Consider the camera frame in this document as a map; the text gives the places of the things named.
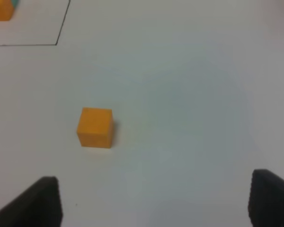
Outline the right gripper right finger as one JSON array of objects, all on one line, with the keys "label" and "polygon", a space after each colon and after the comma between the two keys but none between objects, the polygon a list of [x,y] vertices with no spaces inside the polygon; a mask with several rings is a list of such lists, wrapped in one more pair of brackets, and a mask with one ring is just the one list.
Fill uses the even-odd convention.
[{"label": "right gripper right finger", "polygon": [[253,171],[248,216],[254,227],[284,227],[284,179],[266,169]]}]

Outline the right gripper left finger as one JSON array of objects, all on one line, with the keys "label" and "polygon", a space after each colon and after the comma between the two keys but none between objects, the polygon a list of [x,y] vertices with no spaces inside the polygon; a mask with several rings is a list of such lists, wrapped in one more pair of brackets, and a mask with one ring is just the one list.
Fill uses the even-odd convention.
[{"label": "right gripper left finger", "polygon": [[0,210],[0,227],[60,227],[59,181],[44,176]]}]

